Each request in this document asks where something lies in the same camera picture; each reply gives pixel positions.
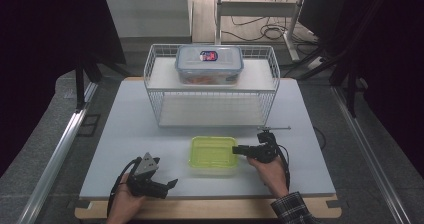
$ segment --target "clear container lid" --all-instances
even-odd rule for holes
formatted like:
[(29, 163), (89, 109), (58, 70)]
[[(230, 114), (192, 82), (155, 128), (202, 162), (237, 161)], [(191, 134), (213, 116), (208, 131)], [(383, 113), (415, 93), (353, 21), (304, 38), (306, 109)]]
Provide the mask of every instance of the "clear container lid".
[(177, 52), (177, 71), (235, 71), (243, 67), (241, 49), (230, 45), (182, 45)]

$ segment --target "plastic food container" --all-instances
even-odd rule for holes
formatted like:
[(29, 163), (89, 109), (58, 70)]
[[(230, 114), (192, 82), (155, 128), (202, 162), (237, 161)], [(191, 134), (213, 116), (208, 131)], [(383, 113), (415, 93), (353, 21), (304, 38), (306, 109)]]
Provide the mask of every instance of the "plastic food container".
[(183, 84), (235, 85), (244, 64), (238, 46), (182, 45), (175, 68)]
[(238, 157), (232, 137), (194, 137), (191, 141), (189, 165), (194, 174), (229, 175), (235, 173)]

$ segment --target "human hand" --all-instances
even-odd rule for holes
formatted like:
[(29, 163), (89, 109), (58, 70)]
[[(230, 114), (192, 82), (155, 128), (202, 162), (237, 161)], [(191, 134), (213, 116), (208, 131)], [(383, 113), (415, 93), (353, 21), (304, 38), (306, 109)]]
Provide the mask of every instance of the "human hand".
[(259, 177), (275, 198), (278, 199), (289, 194), (280, 157), (276, 157), (270, 163), (262, 163), (250, 157), (247, 157), (247, 161), (256, 168)]
[(121, 183), (116, 189), (115, 199), (110, 208), (106, 224), (123, 224), (129, 222), (140, 210), (146, 201), (145, 196), (135, 197), (131, 194), (126, 182), (128, 173), (124, 174)]

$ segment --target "plaid sleeve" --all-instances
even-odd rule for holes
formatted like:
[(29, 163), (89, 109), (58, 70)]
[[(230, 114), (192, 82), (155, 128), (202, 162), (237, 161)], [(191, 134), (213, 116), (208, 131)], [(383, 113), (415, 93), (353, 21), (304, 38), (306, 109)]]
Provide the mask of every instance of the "plaid sleeve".
[(303, 202), (299, 192), (291, 193), (271, 203), (278, 219), (286, 224), (318, 224), (321, 223), (312, 216)]

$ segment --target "wire basket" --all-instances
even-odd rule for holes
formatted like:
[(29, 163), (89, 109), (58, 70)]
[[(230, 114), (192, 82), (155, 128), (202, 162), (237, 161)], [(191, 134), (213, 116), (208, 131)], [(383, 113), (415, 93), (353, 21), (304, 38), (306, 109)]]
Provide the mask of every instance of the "wire basket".
[(184, 85), (175, 70), (179, 44), (154, 44), (144, 84), (159, 126), (264, 126), (280, 70), (271, 46), (239, 46), (244, 70), (237, 85)]

